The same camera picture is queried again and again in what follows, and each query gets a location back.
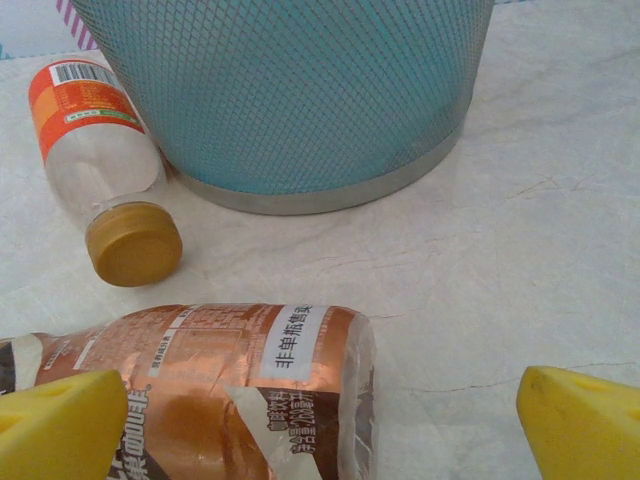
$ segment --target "barcode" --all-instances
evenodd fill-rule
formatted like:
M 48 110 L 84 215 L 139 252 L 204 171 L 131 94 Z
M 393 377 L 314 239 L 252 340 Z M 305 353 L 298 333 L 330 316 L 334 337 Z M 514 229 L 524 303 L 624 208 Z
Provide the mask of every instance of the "barcode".
M 113 73 L 90 63 L 59 63 L 58 65 L 50 67 L 50 72 L 54 86 L 77 80 L 92 80 L 94 82 L 106 83 L 120 90 L 122 89 Z

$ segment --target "white label with chinese text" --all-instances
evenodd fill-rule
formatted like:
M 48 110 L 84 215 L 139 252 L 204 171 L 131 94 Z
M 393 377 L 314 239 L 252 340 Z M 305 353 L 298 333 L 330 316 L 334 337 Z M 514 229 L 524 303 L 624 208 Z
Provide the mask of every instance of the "white label with chinese text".
M 260 365 L 262 378 L 311 380 L 316 340 L 328 309 L 300 305 L 282 307 L 264 346 Z

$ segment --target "orange bottle label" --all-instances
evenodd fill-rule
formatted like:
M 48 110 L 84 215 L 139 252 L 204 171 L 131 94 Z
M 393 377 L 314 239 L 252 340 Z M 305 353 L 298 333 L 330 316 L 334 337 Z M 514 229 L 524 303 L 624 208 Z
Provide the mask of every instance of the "orange bottle label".
M 40 70 L 29 105 L 45 163 L 51 147 L 76 128 L 115 123 L 144 133 L 115 75 L 86 60 L 63 60 Z

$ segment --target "gold bottle cap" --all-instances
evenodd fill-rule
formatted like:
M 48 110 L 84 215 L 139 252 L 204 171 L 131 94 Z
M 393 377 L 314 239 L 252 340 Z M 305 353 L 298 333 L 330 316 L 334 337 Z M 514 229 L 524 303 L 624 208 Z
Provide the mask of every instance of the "gold bottle cap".
M 182 257 L 173 218 L 153 203 L 124 203 L 101 213 L 87 228 L 86 244 L 96 273 L 119 287 L 159 282 Z

